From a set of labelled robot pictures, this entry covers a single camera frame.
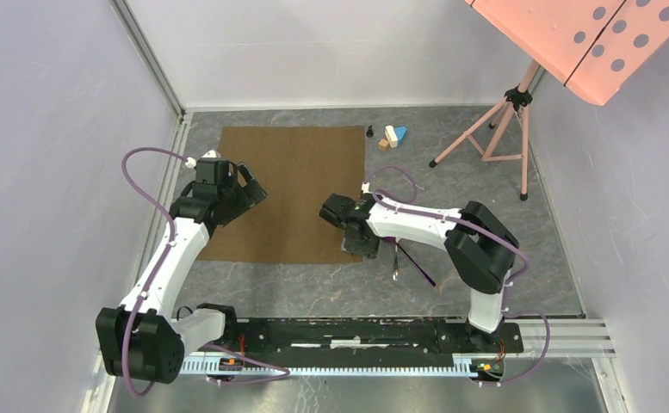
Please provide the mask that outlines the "brown cloth napkin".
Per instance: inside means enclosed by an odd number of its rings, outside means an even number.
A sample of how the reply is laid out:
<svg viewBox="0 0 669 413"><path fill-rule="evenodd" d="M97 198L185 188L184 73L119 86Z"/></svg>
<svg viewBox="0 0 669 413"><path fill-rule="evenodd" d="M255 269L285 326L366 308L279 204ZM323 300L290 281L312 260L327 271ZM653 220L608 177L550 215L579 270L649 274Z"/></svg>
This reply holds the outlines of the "brown cloth napkin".
<svg viewBox="0 0 669 413"><path fill-rule="evenodd" d="M364 126L226 126L217 150L244 162L267 192L259 205L215 230L200 261L345 264L343 231L319 211L331 194L357 198L364 179Z"/></svg>

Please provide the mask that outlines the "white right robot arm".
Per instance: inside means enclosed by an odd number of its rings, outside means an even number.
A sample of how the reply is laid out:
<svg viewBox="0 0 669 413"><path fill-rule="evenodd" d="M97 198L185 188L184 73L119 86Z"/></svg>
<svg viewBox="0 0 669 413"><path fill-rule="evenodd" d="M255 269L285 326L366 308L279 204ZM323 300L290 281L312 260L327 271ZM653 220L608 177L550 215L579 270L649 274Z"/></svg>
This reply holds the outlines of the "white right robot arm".
<svg viewBox="0 0 669 413"><path fill-rule="evenodd" d="M331 194L319 216L344 233L342 249L374 258L386 238L429 245L446 252L456 273L470 290L468 344L487 351L501 338L507 284L528 265L516 237L483 204L437 209L396 201L382 192L363 192L356 200Z"/></svg>

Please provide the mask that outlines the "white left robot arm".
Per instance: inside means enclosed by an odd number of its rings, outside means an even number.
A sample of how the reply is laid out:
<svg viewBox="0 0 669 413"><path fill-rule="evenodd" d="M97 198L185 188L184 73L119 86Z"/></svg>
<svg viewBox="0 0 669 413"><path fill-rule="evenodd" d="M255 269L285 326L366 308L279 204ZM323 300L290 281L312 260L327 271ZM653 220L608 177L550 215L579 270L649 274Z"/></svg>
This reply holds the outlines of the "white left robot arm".
<svg viewBox="0 0 669 413"><path fill-rule="evenodd" d="M96 317L96 333L108 374L169 384L184 359L208 343L229 350L239 340L235 310L201 304L174 318L174 305L192 264L214 231L267 197L245 163L219 157L197 160L195 179L170 205L163 238L130 293Z"/></svg>

